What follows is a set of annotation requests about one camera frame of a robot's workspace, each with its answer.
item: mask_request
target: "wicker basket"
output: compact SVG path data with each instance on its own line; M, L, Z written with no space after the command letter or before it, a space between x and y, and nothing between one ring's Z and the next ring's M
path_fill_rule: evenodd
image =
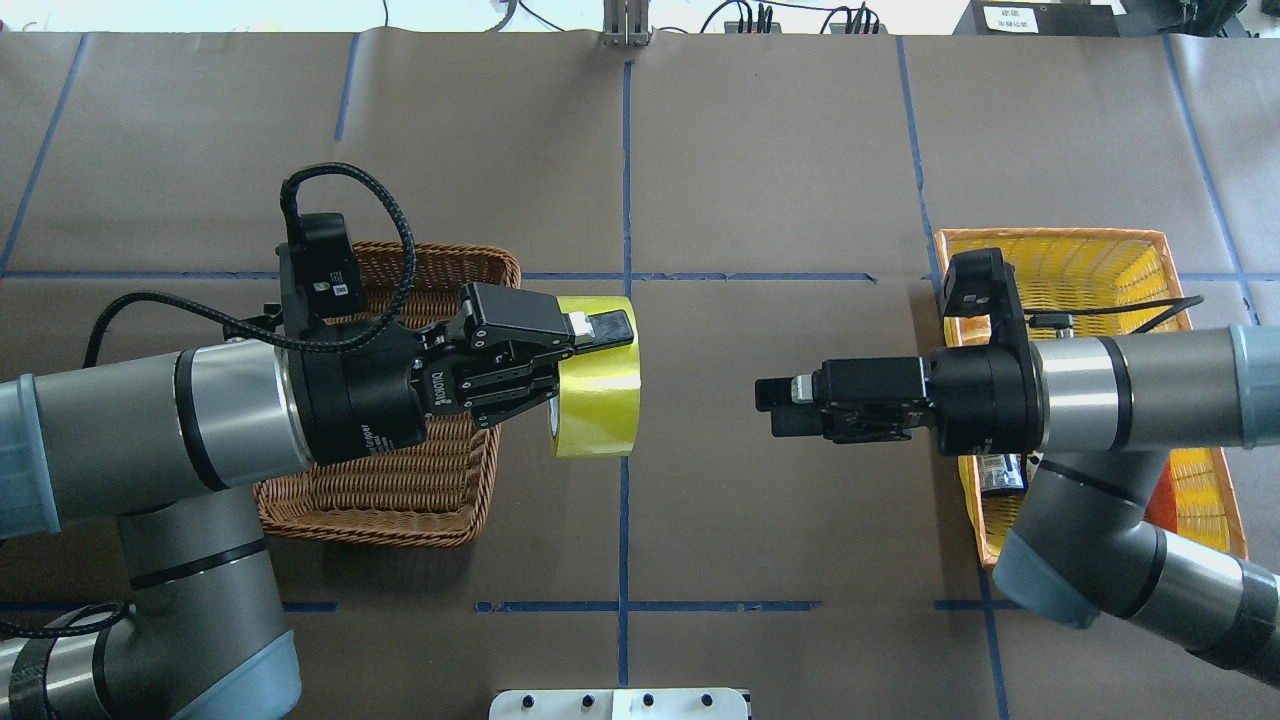
M369 291L367 315L380 313L403 272L398 242L356 242ZM520 265L504 250L417 246L406 325L452 318L468 282L520 287ZM262 528L275 536L369 544L453 547L484 528L498 462L498 428L476 429L471 415L431 418L428 441L388 455L274 478L255 488Z
M1164 233L1153 231L1089 228L993 228L938 231L934 236L942 270L952 255L965 250L998 247L1014 265L1018 291L1025 307L1105 307L1183 295ZM1160 310L1076 318L1079 336L1124 334ZM1190 329L1187 313L1152 332ZM1053 331L1029 331L1032 340L1051 338ZM987 342L986 318L947 318L947 345ZM1021 497L982 497L974 456L960 457L965 505L973 521L978 556L993 568L1012 527ZM1235 489L1222 448L1175 450L1169 464L1176 503L1178 534L1248 557L1248 544L1235 503Z

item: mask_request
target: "object in basket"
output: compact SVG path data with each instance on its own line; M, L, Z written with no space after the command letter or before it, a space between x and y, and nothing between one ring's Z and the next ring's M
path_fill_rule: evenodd
M978 483L984 497L1005 497L1027 492L1018 455L979 455Z
M1165 469L1160 473L1156 489L1151 493L1151 501L1147 502L1144 519L1157 528L1164 528L1171 533L1178 532L1178 495L1174 489L1174 469L1171 462L1165 462Z

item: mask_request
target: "black cable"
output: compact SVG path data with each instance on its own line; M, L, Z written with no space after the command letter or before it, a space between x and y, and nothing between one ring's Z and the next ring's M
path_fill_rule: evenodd
M849 28L854 24L854 9L849 5L841 5L827 13L827 19L822 20L822 27L818 28L818 35L827 32L827 27L831 26L831 18L835 18L836 13L840 13L841 10L845 12L845 32L849 32Z
M1079 310L1047 310L1043 307L1024 307L1024 315L1119 315L1120 313L1133 313L1135 310L1152 310L1155 307L1169 307L1179 302L1194 300L1192 305L1204 301L1201 295L1190 297L1170 297L1166 300L1148 300L1146 302L1133 302L1130 305L1116 305L1114 307L1082 307Z
M498 20L498 24L493 26L485 32L502 32L502 28L507 27L507 23L511 22L511 18L516 17L516 6L517 6L516 0L507 0L507 13L502 17L500 20Z
M129 606L123 602L109 602L106 605L91 605L88 607L82 607L72 618L72 623L79 620L81 618L87 618L90 615L97 615L99 612L111 611L110 615L101 620L95 620L87 625L76 625L70 628L27 628L23 625L15 625L13 623L0 620L0 633L4 633L14 638L24 639L51 639L51 638L74 638L79 635L92 635L100 633L111 625L124 620L129 614Z
M814 8L813 5L794 5L791 3L774 3L773 0L765 0L769 5L778 5L780 8L795 8L796 10L818 10L819 13L826 13L831 8Z
M737 18L739 18L737 31L742 32L742 8L746 8L746 26L750 27L751 22L755 19L754 15L751 14L751 4L748 3L746 0L724 0L723 3L717 5L714 10L712 10L712 14L707 15L707 20L703 23L701 29L698 31L698 35L707 32L707 27L712 24L712 20L716 18L716 15L724 8L728 8L730 5L737 5Z
M879 32L879 15L876 14L876 10L868 8L867 3L863 3L859 10L867 12L867 14L863 15L861 24L858 27L859 35L876 35Z
M392 218L392 223L396 225L396 232L399 234L401 247L404 254L404 270L401 274L401 282L396 288L396 293L392 295L390 305L388 305L387 310L384 310L383 314L374 320L372 325L358 336L343 341L302 341L275 334L257 325L251 325L238 318L233 318L220 310L214 310L207 305L201 305L193 300L187 300L186 297L179 297L168 292L131 292L113 300L111 304L102 310L102 314L97 316L97 322L93 323L93 331L90 333L88 346L84 348L83 366L92 368L97 364L97 355L102 347L102 338L106 336L108 325L111 324L111 320L120 313L120 310L124 310L134 302L160 302L170 305L173 307L178 307L179 310L186 310L187 313L219 323L223 327L233 328L242 337L260 340L268 345L274 345L275 347L297 350L300 352L346 352L372 342L374 338L387 329L387 325L396 320L401 307L403 307L404 302L408 300L410 292L413 291L413 274L417 272L417 256L413 252L413 231L410 229L408 219L404 218L404 213L401 210L399 204L396 202L396 199L392 197L390 191L388 191L387 187L378 182L378 179L346 163L320 163L317 165L302 168L289 176L280 184L280 210L284 213L284 225L288 231L291 242L293 238L301 237L302 233L302 224L298 218L298 186L307 179L320 176L346 176L364 184L370 192L374 193L375 197L378 197L378 200L383 204L383 208L387 209L387 213Z
M1160 327L1160 324L1164 323L1165 320L1169 320L1170 318L1172 318L1174 315L1181 313L1183 310L1187 310L1188 307L1194 307L1194 306L1199 305L1201 302L1204 302L1204 297L1201 296L1201 295L1193 295L1190 297L1183 297L1183 299L1180 299L1179 302L1175 302L1174 305L1171 305L1164 313L1156 315L1155 318L1147 320L1146 323L1143 323L1143 324L1138 325L1137 328L1134 328L1133 331L1130 331L1129 334L1142 334L1144 332L1149 332L1149 331Z
M525 5L525 0L516 0L516 3L517 3L517 4L518 4L518 5L521 6L521 8L524 8L524 10L525 10L526 13L529 13L530 15L532 15L532 17L538 18L538 19L539 19L539 20L540 20L540 22L541 22L541 23L543 23L544 26L547 26L547 27L552 27L552 28L556 28L556 29L558 29L558 31L561 31L561 32L564 32L564 28L562 28L561 26L558 26L558 24L556 24L556 23L553 23L553 22L548 20L547 18L544 18L544 17L539 15L538 13L532 12L531 9L529 9L529 5Z

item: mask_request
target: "light blue joint cap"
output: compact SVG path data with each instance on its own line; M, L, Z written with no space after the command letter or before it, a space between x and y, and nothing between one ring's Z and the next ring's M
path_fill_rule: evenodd
M302 696L293 630L271 641L214 683L173 720L279 720Z
M59 530L36 379L22 375L0 383L0 538Z
M1280 445L1280 328L1231 325L1240 446Z
M1098 616L1098 607L1012 530L1005 537L991 577L1000 592L1018 605L1069 628L1083 630Z

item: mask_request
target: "yellow tape roll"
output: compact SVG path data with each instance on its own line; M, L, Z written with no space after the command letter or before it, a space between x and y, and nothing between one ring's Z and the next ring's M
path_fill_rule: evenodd
M588 315L626 310L631 328L635 311L626 297L558 297L561 311ZM630 455L640 424L640 333L625 347L613 347L563 360L559 395L550 401L552 454L556 457Z

